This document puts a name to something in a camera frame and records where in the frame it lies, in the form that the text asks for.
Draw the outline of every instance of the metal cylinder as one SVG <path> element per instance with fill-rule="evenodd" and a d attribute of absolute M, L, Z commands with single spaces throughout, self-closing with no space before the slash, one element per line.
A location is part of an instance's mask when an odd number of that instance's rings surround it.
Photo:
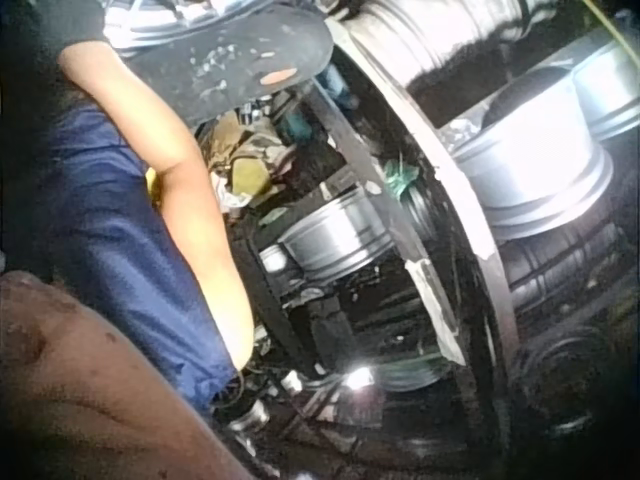
<path fill-rule="evenodd" d="M 521 91 L 543 73 L 531 72 L 508 89 Z M 608 153 L 591 139 L 569 74 L 482 130 L 454 156 L 500 240 L 535 235 L 579 217 L 613 174 Z"/>
<path fill-rule="evenodd" d="M 345 25 L 368 55 L 400 85 L 407 86 L 420 74 L 444 67 L 472 45 L 522 38 L 532 23 L 555 14 L 556 3 L 369 0 L 359 15 Z"/>
<path fill-rule="evenodd" d="M 356 271 L 393 245 L 360 188 L 305 217 L 278 241 L 300 265 L 306 279 L 316 284 Z"/>

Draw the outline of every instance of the car part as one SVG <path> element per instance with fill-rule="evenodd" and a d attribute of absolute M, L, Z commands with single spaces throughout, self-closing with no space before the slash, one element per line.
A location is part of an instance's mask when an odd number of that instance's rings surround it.
<path fill-rule="evenodd" d="M 267 4 L 263 0 L 106 0 L 105 36 L 121 52 L 157 47 Z"/>
<path fill-rule="evenodd" d="M 454 153 L 499 240 L 570 222 L 611 180 L 611 159 L 591 139 L 571 76 L 555 81 L 556 72 L 536 70 L 507 87 L 495 103 L 513 103 L 511 92 L 521 97 L 542 91 Z M 553 83 L 547 86 L 549 74 Z M 492 109 L 486 114 L 495 115 Z"/>
<path fill-rule="evenodd" d="M 556 2 L 538 0 L 374 0 L 345 26 L 363 51 L 406 87 L 465 49 L 520 39 L 555 9 Z"/>
<path fill-rule="evenodd" d="M 320 285 L 367 265 L 391 248 L 391 239 L 362 189 L 312 213 L 287 230 L 279 242 L 307 279 Z"/>

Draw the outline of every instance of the metal bar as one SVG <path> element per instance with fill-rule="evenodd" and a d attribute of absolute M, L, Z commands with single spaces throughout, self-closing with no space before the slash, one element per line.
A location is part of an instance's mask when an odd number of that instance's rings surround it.
<path fill-rule="evenodd" d="M 269 334 L 282 345 L 297 365 L 297 369 L 308 378 L 315 378 L 315 359 L 304 348 L 282 311 L 280 302 L 271 288 L 271 279 L 264 271 L 260 256 L 252 242 L 256 222 L 255 218 L 246 217 L 243 223 L 232 230 L 230 246 L 238 273 L 251 299 L 254 314 L 262 320 Z"/>
<path fill-rule="evenodd" d="M 475 255 L 491 303 L 493 318 L 489 319 L 489 327 L 496 353 L 496 367 L 499 377 L 503 377 L 504 386 L 505 372 L 513 360 L 520 340 L 502 260 L 478 199 L 469 181 L 441 143 L 436 129 L 409 93 L 393 81 L 391 75 L 373 59 L 365 56 L 340 23 L 333 19 L 327 19 L 326 23 L 335 45 L 373 83 L 425 153 L 427 166 L 433 168 L 436 178 L 455 208 L 471 251 Z"/>
<path fill-rule="evenodd" d="M 393 239 L 405 267 L 412 276 L 438 335 L 442 354 L 465 365 L 464 352 L 456 340 L 459 331 L 449 299 L 440 283 L 422 240 L 406 217 L 400 203 L 387 191 L 384 173 L 358 135 L 317 82 L 313 82 L 304 102 L 316 115 L 358 176 L 360 184 L 375 197 L 372 205 Z"/>

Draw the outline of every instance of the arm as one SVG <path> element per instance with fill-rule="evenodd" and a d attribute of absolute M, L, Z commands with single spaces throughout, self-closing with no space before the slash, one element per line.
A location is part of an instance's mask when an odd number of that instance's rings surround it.
<path fill-rule="evenodd" d="M 107 43 L 72 45 L 62 51 L 58 62 L 157 172 L 162 182 L 163 219 L 200 284 L 235 367 L 242 368 L 253 349 L 251 310 L 195 139 Z"/>

